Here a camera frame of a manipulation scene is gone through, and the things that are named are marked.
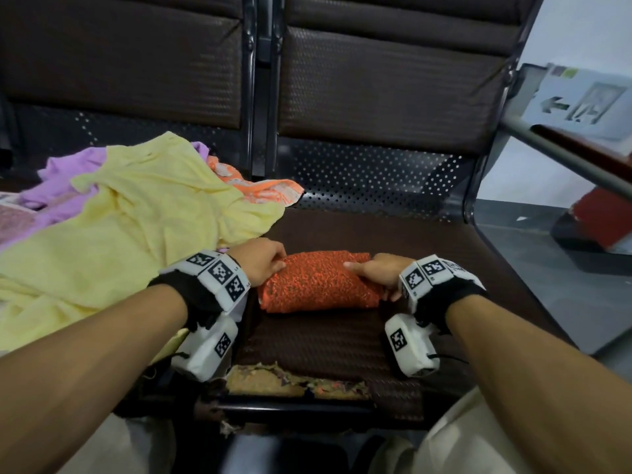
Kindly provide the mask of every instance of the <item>purple cloth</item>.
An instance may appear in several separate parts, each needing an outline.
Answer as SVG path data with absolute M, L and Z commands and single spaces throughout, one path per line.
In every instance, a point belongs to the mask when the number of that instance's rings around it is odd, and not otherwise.
M 191 144 L 206 162 L 209 148 L 202 142 Z M 42 182 L 35 188 L 22 191 L 18 198 L 19 204 L 26 208 L 43 209 L 36 213 L 33 224 L 26 231 L 0 245 L 0 251 L 47 226 L 81 213 L 85 202 L 97 193 L 97 187 L 92 186 L 87 193 L 79 193 L 70 180 L 80 174 L 95 172 L 106 162 L 106 157 L 106 148 L 86 148 L 74 155 L 48 158 L 46 167 L 37 172 Z

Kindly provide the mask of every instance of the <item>seat backrest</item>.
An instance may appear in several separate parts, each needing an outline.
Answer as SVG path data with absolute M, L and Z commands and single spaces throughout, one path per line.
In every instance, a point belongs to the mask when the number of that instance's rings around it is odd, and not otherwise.
M 540 3 L 275 0 L 267 175 L 305 207 L 462 217 Z
M 171 130 L 250 165 L 254 0 L 0 0 L 14 166 Z

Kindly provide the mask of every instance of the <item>arrow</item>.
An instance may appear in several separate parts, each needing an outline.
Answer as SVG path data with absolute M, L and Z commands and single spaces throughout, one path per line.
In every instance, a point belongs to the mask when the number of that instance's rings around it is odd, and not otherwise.
M 558 101 L 560 101 L 562 99 L 561 96 L 553 96 L 552 98 L 549 98 L 548 100 L 544 100 L 542 103 L 540 103 L 540 106 L 542 107 L 542 112 L 543 113 L 550 113 L 552 109 L 557 109 L 557 110 L 568 110 L 571 105 L 567 105 L 566 103 L 558 103 Z

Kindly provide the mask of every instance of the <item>orange fabric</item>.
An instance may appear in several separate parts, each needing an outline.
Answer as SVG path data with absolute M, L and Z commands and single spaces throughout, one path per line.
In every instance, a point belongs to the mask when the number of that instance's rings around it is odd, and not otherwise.
M 266 179 L 264 181 L 246 181 L 240 172 L 229 164 L 220 163 L 216 156 L 209 156 L 206 164 L 224 181 L 240 190 L 252 203 L 275 201 L 285 207 L 296 203 L 304 192 L 303 187 L 290 179 Z
M 290 254 L 283 260 L 286 268 L 259 286 L 261 308 L 269 313 L 375 308 L 383 288 L 343 266 L 345 261 L 365 263 L 370 259 L 368 253 L 349 251 Z

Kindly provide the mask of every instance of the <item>perforated metal panel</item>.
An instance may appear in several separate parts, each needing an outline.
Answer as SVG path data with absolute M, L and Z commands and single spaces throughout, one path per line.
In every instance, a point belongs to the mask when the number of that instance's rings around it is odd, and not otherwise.
M 459 155 L 291 138 L 279 138 L 277 161 L 278 177 L 305 188 L 300 208 L 446 220 L 444 202 L 475 163 Z
M 33 174 L 50 156 L 67 155 L 88 146 L 136 145 L 165 131 L 203 142 L 222 161 L 234 166 L 239 163 L 239 131 L 17 103 L 13 106 L 24 143 L 22 165 Z

